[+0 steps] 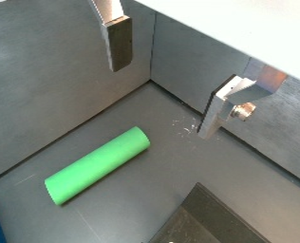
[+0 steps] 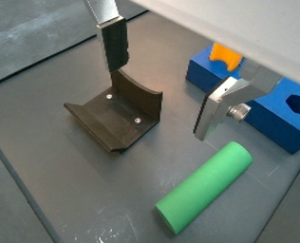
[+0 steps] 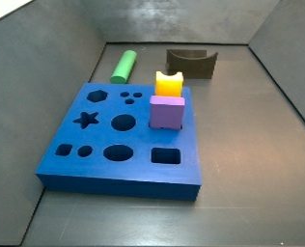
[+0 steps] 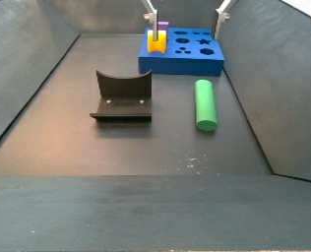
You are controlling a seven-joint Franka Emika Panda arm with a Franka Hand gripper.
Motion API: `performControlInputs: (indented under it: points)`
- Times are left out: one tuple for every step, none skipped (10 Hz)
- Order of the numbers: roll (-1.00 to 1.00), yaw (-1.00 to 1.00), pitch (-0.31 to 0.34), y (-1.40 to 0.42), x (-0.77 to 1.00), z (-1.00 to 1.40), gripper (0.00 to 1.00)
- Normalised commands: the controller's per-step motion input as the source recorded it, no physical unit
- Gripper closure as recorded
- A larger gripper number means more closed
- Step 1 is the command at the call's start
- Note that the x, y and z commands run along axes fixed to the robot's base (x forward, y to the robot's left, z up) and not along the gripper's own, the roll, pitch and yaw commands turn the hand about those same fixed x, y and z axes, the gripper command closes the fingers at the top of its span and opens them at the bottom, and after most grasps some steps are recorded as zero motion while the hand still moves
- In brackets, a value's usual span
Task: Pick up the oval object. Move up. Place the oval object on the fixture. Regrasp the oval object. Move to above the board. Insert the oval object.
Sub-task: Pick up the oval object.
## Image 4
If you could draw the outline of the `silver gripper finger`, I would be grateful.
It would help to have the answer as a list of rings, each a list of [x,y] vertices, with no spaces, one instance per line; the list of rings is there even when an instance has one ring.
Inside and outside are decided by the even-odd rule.
[[[141,0],[146,13],[144,14],[144,20],[149,22],[153,30],[153,40],[158,40],[158,12],[154,8],[150,0]]]
[[[220,7],[214,10],[214,27],[213,27],[213,39],[218,40],[218,34],[221,25],[230,19],[230,8],[237,0],[224,0]]]

